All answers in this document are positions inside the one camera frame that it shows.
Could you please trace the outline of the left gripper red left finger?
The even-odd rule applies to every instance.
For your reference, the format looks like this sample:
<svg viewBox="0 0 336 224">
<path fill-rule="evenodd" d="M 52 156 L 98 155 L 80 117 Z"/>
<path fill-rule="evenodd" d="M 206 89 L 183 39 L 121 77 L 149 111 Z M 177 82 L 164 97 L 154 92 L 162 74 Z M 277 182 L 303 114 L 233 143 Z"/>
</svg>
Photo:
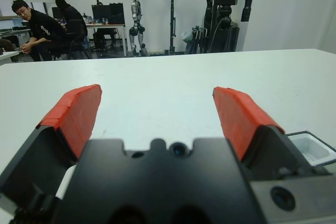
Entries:
<svg viewBox="0 0 336 224">
<path fill-rule="evenodd" d="M 1 205 L 24 206 L 54 196 L 90 139 L 101 102 L 98 84 L 66 92 L 42 118 L 1 173 Z"/>
</svg>

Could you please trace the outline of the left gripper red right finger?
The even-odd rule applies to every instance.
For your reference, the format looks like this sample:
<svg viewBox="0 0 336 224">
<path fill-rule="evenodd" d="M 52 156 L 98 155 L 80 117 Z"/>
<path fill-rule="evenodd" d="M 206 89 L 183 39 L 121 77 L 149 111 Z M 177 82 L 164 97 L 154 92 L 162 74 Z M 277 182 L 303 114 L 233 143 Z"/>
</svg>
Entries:
<svg viewBox="0 0 336 224">
<path fill-rule="evenodd" d="M 213 99 L 222 131 L 253 180 L 327 176 L 312 166 L 285 130 L 246 93 L 215 87 Z"/>
</svg>

